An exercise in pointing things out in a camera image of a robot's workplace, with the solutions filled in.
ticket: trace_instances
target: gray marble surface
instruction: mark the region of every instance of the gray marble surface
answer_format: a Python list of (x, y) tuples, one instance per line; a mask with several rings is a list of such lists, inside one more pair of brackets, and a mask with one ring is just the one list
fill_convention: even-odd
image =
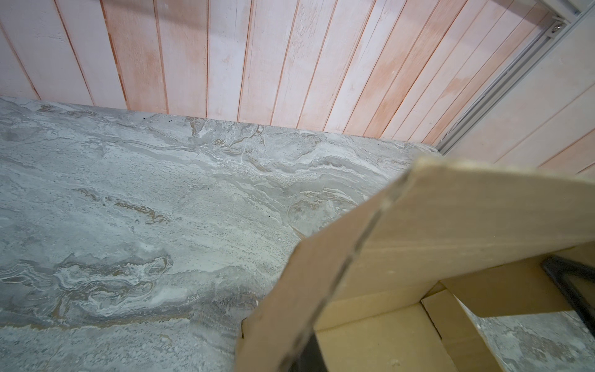
[(0, 99), (0, 370), (231, 370), (300, 236), (427, 152)]

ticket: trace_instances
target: marble tile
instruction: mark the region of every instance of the marble tile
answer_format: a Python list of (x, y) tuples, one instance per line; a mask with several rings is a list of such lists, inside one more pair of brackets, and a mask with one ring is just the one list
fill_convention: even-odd
[(0, 369), (231, 370), (240, 320), (300, 236), (422, 153), (0, 99)]

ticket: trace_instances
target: cardboard box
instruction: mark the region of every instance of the cardboard box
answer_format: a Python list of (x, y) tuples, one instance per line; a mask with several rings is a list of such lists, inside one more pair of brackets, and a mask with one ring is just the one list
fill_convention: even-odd
[[(287, 370), (312, 329), (331, 372), (501, 371), (457, 298), (480, 317), (568, 310), (539, 263), (594, 240), (594, 182), (420, 159), (298, 244), (236, 371)], [(594, 247), (560, 254), (593, 265)]]

